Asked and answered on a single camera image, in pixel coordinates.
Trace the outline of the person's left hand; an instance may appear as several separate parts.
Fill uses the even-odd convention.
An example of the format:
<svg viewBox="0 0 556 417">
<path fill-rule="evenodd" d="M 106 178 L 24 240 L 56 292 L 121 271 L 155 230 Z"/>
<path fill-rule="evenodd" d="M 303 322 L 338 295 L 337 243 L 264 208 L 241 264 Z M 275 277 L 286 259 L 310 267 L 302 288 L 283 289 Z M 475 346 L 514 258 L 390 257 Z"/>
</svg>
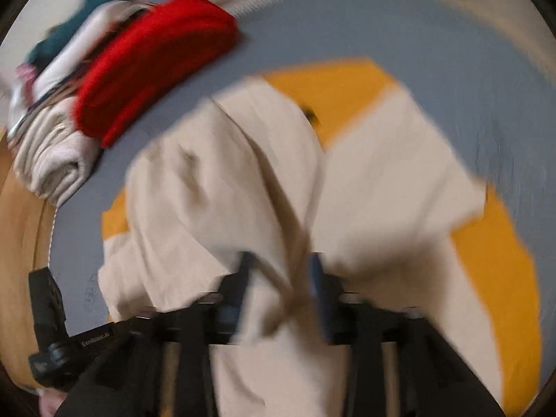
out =
<svg viewBox="0 0 556 417">
<path fill-rule="evenodd" d="M 39 410 L 41 417 L 54 417 L 67 398 L 68 393 L 56 389 L 39 390 Z"/>
</svg>

